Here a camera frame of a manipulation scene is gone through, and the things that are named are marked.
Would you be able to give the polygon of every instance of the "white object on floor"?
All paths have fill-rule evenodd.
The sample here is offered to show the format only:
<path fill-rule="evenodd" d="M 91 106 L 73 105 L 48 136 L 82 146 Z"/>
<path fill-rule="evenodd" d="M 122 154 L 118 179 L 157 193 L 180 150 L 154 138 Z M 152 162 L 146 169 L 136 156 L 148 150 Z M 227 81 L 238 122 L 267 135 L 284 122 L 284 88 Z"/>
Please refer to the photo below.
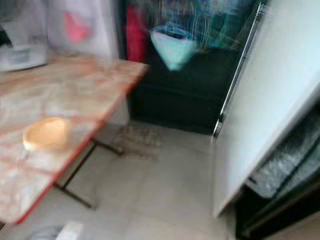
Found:
<path fill-rule="evenodd" d="M 64 226 L 56 240 L 77 240 L 79 239 L 82 229 L 83 224 L 71 221 Z"/>
<path fill-rule="evenodd" d="M 0 71 L 29 69 L 48 63 L 48 49 L 44 44 L 4 46 L 0 48 Z"/>

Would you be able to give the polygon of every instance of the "tiled floor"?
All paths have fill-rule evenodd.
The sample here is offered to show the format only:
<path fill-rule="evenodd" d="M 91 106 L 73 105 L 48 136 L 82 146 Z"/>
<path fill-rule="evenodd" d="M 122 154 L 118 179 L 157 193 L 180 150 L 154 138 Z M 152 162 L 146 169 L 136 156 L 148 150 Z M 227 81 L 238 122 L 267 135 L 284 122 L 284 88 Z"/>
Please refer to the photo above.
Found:
<path fill-rule="evenodd" d="M 123 158 L 98 148 L 69 189 L 96 211 L 52 190 L 22 225 L 0 231 L 1 240 L 23 240 L 33 231 L 78 221 L 80 240 L 225 240 L 224 218 L 211 218 L 210 138 L 144 123 L 158 129 L 157 159 Z"/>

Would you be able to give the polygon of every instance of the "marble tabletop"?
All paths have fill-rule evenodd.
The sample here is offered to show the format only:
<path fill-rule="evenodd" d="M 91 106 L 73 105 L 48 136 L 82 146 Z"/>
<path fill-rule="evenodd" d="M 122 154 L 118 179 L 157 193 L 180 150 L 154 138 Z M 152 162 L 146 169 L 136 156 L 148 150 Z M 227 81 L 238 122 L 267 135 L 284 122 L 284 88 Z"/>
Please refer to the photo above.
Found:
<path fill-rule="evenodd" d="M 90 56 L 0 73 L 0 222 L 21 223 L 140 80 L 147 66 Z M 46 117 L 71 123 L 64 150 L 28 152 L 22 134 Z"/>

